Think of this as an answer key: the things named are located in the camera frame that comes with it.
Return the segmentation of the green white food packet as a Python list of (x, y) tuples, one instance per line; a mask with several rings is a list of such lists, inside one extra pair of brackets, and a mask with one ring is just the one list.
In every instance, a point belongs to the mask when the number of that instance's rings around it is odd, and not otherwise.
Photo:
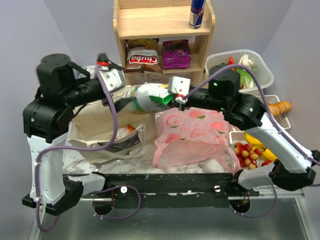
[(168, 84), (163, 83), (131, 86), (122, 97), (134, 98), (128, 107), (128, 110), (134, 114), (163, 112), (170, 109), (169, 103), (173, 100), (173, 94), (168, 91)]

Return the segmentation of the canvas tote bag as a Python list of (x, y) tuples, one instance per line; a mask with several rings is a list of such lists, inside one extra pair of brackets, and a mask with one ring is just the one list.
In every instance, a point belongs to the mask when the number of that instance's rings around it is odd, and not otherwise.
[[(114, 140), (105, 150), (83, 151), (79, 153), (84, 159), (98, 161), (115, 159), (124, 155), (125, 158), (138, 155), (143, 147), (153, 143), (157, 137), (156, 118), (154, 113), (131, 114), (122, 109), (117, 114), (118, 129), (126, 125), (135, 127), (135, 131), (126, 137)], [(98, 100), (87, 104), (72, 120), (69, 127), (68, 142), (77, 148), (97, 148), (106, 145), (114, 132), (113, 115), (111, 111)]]

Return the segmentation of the pink plastic grocery bag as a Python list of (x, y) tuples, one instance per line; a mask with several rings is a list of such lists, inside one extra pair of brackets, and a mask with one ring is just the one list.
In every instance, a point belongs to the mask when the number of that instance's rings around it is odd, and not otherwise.
[(153, 166), (164, 169), (216, 160), (230, 173), (240, 169), (230, 147), (231, 125), (221, 112), (200, 108), (162, 112), (156, 123), (156, 150)]

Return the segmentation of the red chili pepper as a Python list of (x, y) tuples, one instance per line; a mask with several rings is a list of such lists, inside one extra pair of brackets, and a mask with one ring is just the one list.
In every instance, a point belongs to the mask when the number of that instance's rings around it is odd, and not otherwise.
[(232, 56), (230, 56), (229, 61), (228, 61), (228, 65), (233, 65), (233, 64), (235, 64), (234, 60), (233, 60)]

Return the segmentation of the red lychee fruit bunch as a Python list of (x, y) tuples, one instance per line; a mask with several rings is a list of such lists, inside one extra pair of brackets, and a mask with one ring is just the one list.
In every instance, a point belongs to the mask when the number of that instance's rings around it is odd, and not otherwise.
[(242, 144), (241, 142), (236, 142), (233, 146), (241, 168), (249, 170), (258, 168), (258, 161), (263, 153), (261, 147), (253, 147), (250, 143)]

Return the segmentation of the Fox's fruit candy bag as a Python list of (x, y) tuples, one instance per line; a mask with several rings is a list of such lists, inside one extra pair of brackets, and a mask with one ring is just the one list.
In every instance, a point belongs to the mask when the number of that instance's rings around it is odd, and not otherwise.
[(127, 124), (121, 128), (117, 129), (117, 133), (116, 133), (116, 137), (115, 140), (120, 140), (128, 135), (130, 135), (131, 133), (133, 133), (136, 130), (135, 127), (133, 127), (131, 124)]

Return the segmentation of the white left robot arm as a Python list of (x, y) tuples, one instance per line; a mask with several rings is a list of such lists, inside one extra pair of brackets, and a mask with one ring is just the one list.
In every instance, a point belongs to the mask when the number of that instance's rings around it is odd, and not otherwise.
[(123, 67), (112, 62), (105, 53), (96, 60), (95, 77), (62, 53), (43, 57), (36, 67), (39, 81), (34, 100), (23, 110), (23, 130), (32, 159), (32, 187), (22, 199), (25, 206), (45, 208), (46, 213), (59, 216), (74, 207), (82, 196), (95, 192), (104, 198), (111, 185), (99, 174), (78, 180), (63, 176), (63, 151), (69, 124), (75, 108), (106, 100), (112, 115), (113, 130), (118, 130), (118, 107), (112, 99), (126, 85)]

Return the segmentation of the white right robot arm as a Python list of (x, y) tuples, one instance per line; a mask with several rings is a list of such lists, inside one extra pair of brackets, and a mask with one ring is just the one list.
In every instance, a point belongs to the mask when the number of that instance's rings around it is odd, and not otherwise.
[(315, 186), (314, 165), (320, 163), (320, 152), (298, 143), (271, 115), (265, 97), (239, 91), (239, 64), (215, 66), (215, 72), (203, 84), (191, 86), (188, 78), (171, 77), (168, 92), (173, 94), (173, 107), (202, 108), (223, 113), (224, 120), (258, 139), (277, 157), (274, 163), (255, 169), (237, 171), (230, 191), (241, 196), (255, 187), (275, 185), (286, 191)]

